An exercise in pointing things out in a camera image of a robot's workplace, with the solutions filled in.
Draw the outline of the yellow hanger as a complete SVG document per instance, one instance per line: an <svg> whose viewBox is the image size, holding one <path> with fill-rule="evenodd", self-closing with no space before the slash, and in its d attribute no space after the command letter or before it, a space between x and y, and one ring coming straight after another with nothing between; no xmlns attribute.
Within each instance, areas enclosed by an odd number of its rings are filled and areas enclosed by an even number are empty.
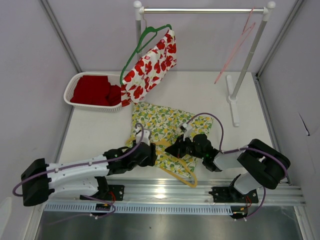
<svg viewBox="0 0 320 240"><path fill-rule="evenodd" d="M173 144L174 134L169 133L161 136L159 133L151 134L151 142L156 145L157 159L155 166L183 184L195 188L198 185L198 179L194 173L197 160L191 156L176 158L169 153L165 153L165 148Z"/></svg>

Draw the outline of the lemon print cloth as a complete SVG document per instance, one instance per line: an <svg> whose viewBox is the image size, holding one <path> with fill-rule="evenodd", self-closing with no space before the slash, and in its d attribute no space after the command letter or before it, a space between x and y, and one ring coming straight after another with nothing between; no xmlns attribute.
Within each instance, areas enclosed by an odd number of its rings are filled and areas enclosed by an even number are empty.
<svg viewBox="0 0 320 240"><path fill-rule="evenodd" d="M187 111L147 102L135 104L132 110L130 138L126 141L126 145L132 146L130 141L135 136L135 125L141 123L145 129L151 131L150 141L156 144L155 166L166 172L191 178L198 160L195 157L185 155L182 158L184 163L181 163L166 153L165 148L174 144L177 137L183 134L180 126L193 116L193 113Z"/></svg>

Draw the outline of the red poppy floral skirt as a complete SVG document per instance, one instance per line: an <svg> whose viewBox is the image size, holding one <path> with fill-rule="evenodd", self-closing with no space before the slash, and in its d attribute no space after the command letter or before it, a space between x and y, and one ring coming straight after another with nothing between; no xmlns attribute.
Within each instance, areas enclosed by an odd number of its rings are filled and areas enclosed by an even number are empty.
<svg viewBox="0 0 320 240"><path fill-rule="evenodd" d="M119 79L121 106L143 101L176 64L176 36L169 29L153 48L140 57L131 70L126 72L127 65L122 69Z"/></svg>

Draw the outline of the green hanger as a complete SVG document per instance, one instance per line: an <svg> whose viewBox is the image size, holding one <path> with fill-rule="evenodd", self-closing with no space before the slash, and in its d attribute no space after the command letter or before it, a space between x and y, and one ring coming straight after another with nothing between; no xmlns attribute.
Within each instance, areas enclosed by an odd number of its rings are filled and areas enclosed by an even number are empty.
<svg viewBox="0 0 320 240"><path fill-rule="evenodd" d="M134 13L135 13L135 21L136 21L136 33L138 33L138 31L141 30L141 28L138 28L137 24L138 24L138 21L141 21L144 14L161 14L161 13L165 13L165 11L163 8L143 8L143 7L140 7L140 8L137 8L134 11ZM134 49L133 53L131 54L131 56L129 57L126 64L124 65L124 67L121 70L120 78L119 78L119 83L121 86L123 85L125 70L127 69L129 64L133 60L134 56L138 55L158 35L159 31L166 29L166 28L171 30L172 26L170 24L165 24L165 25L162 25L158 28L154 28L152 26L149 26L149 27L146 27L143 32L140 32L140 35L137 38L136 48ZM144 45L142 45L144 38L149 33L154 33L154 35Z"/></svg>

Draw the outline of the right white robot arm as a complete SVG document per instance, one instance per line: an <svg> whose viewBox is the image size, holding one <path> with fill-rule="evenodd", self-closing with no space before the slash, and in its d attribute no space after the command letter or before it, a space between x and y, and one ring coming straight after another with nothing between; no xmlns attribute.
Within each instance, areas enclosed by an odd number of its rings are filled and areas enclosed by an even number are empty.
<svg viewBox="0 0 320 240"><path fill-rule="evenodd" d="M241 148L221 151L212 146L205 134L192 139L179 136L165 152L181 159L189 155L202 160L210 172L244 168L246 173L236 176L228 187L213 187L210 194L219 202L236 203L260 187L274 190L287 177L290 160L259 139Z"/></svg>

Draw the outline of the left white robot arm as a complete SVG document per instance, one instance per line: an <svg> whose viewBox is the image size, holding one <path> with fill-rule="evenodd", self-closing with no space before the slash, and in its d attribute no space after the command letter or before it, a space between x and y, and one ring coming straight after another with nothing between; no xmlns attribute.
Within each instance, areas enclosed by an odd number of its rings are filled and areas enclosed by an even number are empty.
<svg viewBox="0 0 320 240"><path fill-rule="evenodd" d="M153 167L156 159L156 145L144 142L73 164L36 159L21 174L23 205L33 207L54 197L105 200L109 193L107 176L124 174L135 167Z"/></svg>

